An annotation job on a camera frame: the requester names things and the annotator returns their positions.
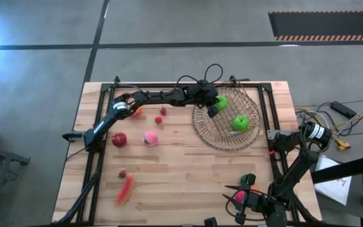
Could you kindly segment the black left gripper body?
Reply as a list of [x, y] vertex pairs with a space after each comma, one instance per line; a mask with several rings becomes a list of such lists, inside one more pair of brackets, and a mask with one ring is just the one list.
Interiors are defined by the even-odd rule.
[[204, 79], [199, 80], [195, 85], [187, 88], [186, 104], [195, 105], [199, 108], [206, 107], [208, 116], [213, 118], [219, 113], [214, 106], [217, 101], [216, 98], [213, 97], [214, 92], [217, 92], [217, 90], [212, 83]]

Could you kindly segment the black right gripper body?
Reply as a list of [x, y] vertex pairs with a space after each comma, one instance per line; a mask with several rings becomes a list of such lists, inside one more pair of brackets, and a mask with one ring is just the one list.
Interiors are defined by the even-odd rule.
[[251, 211], [253, 212], [259, 212], [259, 205], [263, 199], [262, 194], [259, 193], [258, 190], [252, 190], [251, 186], [254, 185], [255, 180], [256, 180], [256, 176], [254, 174], [249, 173], [248, 174], [249, 178], [249, 184], [248, 185], [243, 185], [245, 187], [244, 191], [244, 197], [242, 200], [242, 206], [241, 207], [236, 207], [236, 209], [238, 210], [238, 212], [236, 213], [236, 217], [235, 217], [235, 222], [238, 224], [244, 224], [245, 221], [256, 221], [256, 222], [260, 222], [260, 221], [264, 221], [265, 217], [263, 216], [262, 218], [257, 218], [257, 219], [253, 219], [253, 218], [247, 218], [245, 211], [247, 208], [249, 208]]

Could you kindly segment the red yellow toy mango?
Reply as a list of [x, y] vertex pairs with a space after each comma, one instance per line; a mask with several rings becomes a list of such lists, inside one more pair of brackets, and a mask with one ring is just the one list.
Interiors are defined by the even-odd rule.
[[[258, 190], [258, 187], [256, 185], [252, 185], [251, 186], [252, 190]], [[244, 191], [239, 191], [235, 196], [234, 199], [238, 202], [242, 202], [243, 197], [244, 197], [245, 192]]]

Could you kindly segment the green toy apple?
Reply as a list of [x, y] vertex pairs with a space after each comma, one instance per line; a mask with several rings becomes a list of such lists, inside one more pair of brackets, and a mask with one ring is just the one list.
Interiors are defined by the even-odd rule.
[[215, 107], [218, 111], [224, 110], [228, 106], [228, 99], [225, 96], [218, 95], [216, 96]]
[[249, 128], [250, 120], [245, 115], [238, 115], [233, 119], [233, 129], [235, 131], [245, 131]]

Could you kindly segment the pink toy peach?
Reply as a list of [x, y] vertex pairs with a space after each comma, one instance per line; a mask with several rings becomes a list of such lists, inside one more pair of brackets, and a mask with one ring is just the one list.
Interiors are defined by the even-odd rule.
[[158, 135], [154, 131], [146, 131], [143, 135], [143, 142], [146, 146], [157, 146]]

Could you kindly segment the red toy apple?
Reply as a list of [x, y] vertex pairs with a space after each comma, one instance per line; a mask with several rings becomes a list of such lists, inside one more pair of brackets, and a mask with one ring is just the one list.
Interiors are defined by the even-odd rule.
[[115, 147], [122, 148], [127, 144], [127, 136], [123, 132], [116, 132], [112, 136], [112, 144]]

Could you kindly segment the watermelon slice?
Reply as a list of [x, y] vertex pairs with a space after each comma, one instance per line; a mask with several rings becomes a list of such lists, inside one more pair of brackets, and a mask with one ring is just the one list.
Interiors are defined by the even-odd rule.
[[128, 201], [129, 197], [133, 192], [134, 184], [135, 184], [134, 176], [133, 174], [129, 173], [126, 176], [122, 189], [117, 196], [117, 199], [115, 201], [115, 206], [120, 207]]

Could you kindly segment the white paper sheet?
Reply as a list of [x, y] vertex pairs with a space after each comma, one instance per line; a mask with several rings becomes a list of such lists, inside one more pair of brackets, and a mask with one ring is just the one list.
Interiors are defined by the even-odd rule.
[[[338, 165], [336, 161], [327, 158], [325, 155], [322, 155], [319, 157], [317, 162], [316, 171], [336, 165]], [[323, 183], [315, 183], [314, 189], [322, 195], [325, 195], [330, 199], [333, 199], [334, 201], [346, 206], [351, 180], [352, 177], [344, 177]]]

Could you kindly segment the black desk bar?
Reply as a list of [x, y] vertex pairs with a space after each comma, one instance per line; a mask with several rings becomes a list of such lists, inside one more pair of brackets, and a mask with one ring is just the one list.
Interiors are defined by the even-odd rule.
[[363, 173], [363, 158], [324, 168], [311, 174], [313, 183], [323, 183]]

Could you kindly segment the black power brick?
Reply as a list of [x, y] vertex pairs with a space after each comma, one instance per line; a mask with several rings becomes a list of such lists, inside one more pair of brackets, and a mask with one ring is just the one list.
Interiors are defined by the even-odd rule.
[[332, 102], [330, 104], [330, 108], [348, 119], [351, 119], [352, 117], [357, 115], [357, 112], [353, 111], [351, 108], [348, 108], [344, 104], [337, 101]]

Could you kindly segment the black mat with hazard stripes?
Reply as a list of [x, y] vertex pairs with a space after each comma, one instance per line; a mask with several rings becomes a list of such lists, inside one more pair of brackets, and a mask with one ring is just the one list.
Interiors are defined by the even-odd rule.
[[278, 41], [363, 41], [363, 11], [271, 11]]

